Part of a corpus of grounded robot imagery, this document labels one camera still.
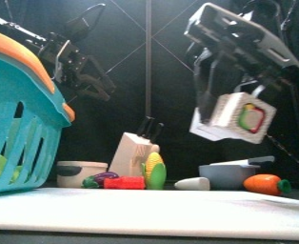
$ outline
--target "basket handle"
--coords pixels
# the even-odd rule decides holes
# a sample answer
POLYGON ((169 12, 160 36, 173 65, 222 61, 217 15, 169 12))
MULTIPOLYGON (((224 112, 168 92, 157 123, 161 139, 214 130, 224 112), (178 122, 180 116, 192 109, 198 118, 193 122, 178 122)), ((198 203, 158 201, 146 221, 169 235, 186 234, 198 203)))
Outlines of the basket handle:
POLYGON ((0 52, 26 65, 41 79, 42 84, 50 93, 54 93, 54 85, 44 69, 41 61, 34 54, 10 37, 0 33, 0 52))

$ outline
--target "toy carrot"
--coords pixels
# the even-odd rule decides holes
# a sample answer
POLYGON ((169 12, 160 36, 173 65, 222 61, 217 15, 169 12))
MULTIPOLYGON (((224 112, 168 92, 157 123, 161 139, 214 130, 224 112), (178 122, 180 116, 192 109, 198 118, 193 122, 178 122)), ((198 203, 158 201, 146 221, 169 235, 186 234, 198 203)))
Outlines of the toy carrot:
POLYGON ((256 174, 245 179, 244 187, 249 192, 280 195, 291 192, 288 180, 273 174, 256 174))

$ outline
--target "metal rod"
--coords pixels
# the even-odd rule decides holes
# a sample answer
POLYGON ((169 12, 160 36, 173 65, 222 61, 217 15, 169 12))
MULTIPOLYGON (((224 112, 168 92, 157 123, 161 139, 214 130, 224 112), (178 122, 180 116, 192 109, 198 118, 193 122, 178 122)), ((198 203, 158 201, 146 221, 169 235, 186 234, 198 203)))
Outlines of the metal rod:
POLYGON ((146 0, 146 99, 145 99, 145 116, 150 116, 150 88, 152 88, 152 77, 150 77, 150 61, 152 61, 152 46, 150 46, 150 39, 152 39, 152 29, 150 29, 150 14, 152 14, 152 7, 150 7, 150 0, 146 0))

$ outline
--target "white bowl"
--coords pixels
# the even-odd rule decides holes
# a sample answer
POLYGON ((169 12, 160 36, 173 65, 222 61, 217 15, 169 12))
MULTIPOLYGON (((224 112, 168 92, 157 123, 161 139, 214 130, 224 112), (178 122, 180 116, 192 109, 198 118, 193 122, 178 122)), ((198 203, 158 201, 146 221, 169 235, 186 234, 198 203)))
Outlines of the white bowl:
POLYGON ((106 172, 108 164, 89 161, 58 161, 57 186, 81 188, 86 177, 106 172))

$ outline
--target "black backdrop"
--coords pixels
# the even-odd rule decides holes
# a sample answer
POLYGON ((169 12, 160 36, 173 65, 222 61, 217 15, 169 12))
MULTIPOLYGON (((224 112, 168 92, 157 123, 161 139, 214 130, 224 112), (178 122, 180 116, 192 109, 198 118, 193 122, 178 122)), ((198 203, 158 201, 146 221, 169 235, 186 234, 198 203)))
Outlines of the black backdrop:
MULTIPOLYGON (((98 25, 76 45, 94 56, 117 85, 108 102, 78 98, 60 87, 76 111, 72 127, 64 129, 58 160, 110 162, 124 132, 136 132, 145 115, 165 124, 157 144, 168 179, 198 176, 198 166, 213 162, 275 155, 269 173, 299 182, 299 164, 269 139, 260 145, 239 140, 210 142, 189 133, 196 93, 192 71, 184 64, 189 40, 186 22, 202 0, 0 0, 0 17, 42 35, 62 32, 65 22, 89 6, 105 3, 98 25)), ((240 12, 247 1, 210 1, 240 12)), ((291 1, 279 1, 284 14, 291 1)), ((275 30, 275 23, 267 23, 275 30)), ((299 6, 287 32, 288 46, 299 58, 299 6)), ((299 159, 299 77, 284 85, 273 105, 277 116, 269 134, 299 159)), ((54 179, 54 167, 50 178, 54 179)))

